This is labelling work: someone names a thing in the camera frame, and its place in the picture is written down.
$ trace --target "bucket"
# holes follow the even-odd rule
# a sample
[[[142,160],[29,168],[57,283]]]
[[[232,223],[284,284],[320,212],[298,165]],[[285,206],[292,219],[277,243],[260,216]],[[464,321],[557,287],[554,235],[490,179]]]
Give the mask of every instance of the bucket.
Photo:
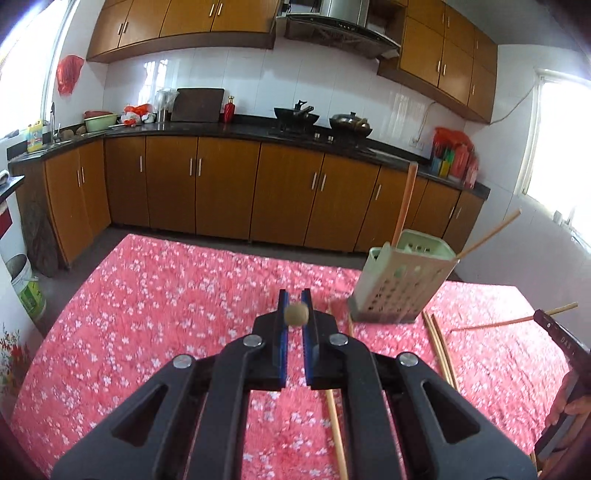
[[[22,306],[33,323],[36,323],[45,313],[47,302],[39,290],[39,278],[33,276],[29,259],[26,255],[19,254],[6,262],[6,268]]]

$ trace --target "pink floral tablecloth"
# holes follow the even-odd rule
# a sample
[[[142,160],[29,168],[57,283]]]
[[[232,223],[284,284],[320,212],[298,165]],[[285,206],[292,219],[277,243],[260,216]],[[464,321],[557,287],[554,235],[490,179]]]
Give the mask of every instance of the pink floral tablecloth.
[[[254,318],[311,288],[317,310],[346,331],[346,299],[359,271],[127,236],[84,283],[41,346],[12,429],[49,473],[61,455],[179,353],[218,353]],[[509,320],[533,309],[515,287],[446,282],[437,315],[461,393],[523,451],[532,451],[567,371],[558,347],[532,323],[474,332],[454,327]],[[395,356],[409,350],[438,369],[427,330],[357,324],[355,336]],[[338,478],[324,396],[305,387],[300,331],[290,333],[287,388],[254,392],[243,478]]]

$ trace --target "wooden cabinet door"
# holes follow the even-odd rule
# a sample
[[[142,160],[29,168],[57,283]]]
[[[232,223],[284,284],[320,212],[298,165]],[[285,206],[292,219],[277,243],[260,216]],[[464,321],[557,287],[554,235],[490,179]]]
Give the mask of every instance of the wooden cabinet door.
[[[496,76],[497,46],[477,28],[474,29],[474,61]]]
[[[100,53],[117,48],[132,1],[125,0],[100,12],[86,58],[91,59]]]
[[[247,140],[199,139],[198,235],[248,239],[260,147],[259,142]]]
[[[406,19],[400,68],[437,86],[443,37],[425,25]]]
[[[220,0],[212,32],[269,32],[278,0]]]
[[[111,224],[105,183],[103,141],[98,140],[78,149],[82,190],[92,236],[96,237]]]
[[[146,137],[150,227],[195,233],[197,138]]]
[[[218,3],[219,0],[171,0],[160,36],[209,32]]]
[[[474,25],[449,5],[445,7],[445,38],[474,56]]]
[[[379,167],[325,155],[304,245],[352,252]]]
[[[301,148],[261,146],[251,240],[304,245],[323,158]]]
[[[412,230],[441,238],[452,217],[459,196],[460,192],[456,189],[435,181],[427,183],[421,204],[414,217]]]
[[[468,107],[487,122],[490,122],[492,118],[495,91],[496,76],[475,61],[472,68],[472,86],[470,87]]]
[[[441,0],[408,0],[407,15],[440,35],[445,32],[445,4]]]
[[[47,160],[45,175],[57,237],[66,262],[71,264],[92,242],[78,150],[70,150]]]
[[[460,253],[466,245],[483,203],[484,200],[470,192],[463,191],[460,194],[452,219],[443,235],[443,239],[455,253]]]
[[[381,247],[384,242],[392,241],[402,206],[406,178],[405,172],[386,167],[380,168],[372,199],[355,245],[356,252],[368,252],[372,247]],[[417,177],[404,228],[410,228],[413,224],[426,186],[427,180]]]
[[[120,47],[158,38],[170,0],[134,0],[121,33]]]
[[[445,40],[439,89],[467,105],[472,81],[472,57]]]
[[[145,137],[105,140],[105,167],[113,223],[150,226]]]

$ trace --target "cutting board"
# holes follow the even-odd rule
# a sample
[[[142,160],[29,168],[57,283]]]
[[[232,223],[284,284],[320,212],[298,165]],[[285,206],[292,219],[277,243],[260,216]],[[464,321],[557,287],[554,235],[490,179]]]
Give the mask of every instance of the cutting board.
[[[223,88],[179,88],[174,100],[173,122],[217,122]]]

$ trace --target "window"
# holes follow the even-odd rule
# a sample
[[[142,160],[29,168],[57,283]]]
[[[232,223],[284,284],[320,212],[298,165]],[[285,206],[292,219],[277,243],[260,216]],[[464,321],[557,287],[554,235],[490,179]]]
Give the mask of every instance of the window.
[[[591,245],[591,83],[544,74],[522,192],[560,212],[579,241]]]
[[[72,0],[32,10],[0,45],[0,138],[39,120],[56,39]]]

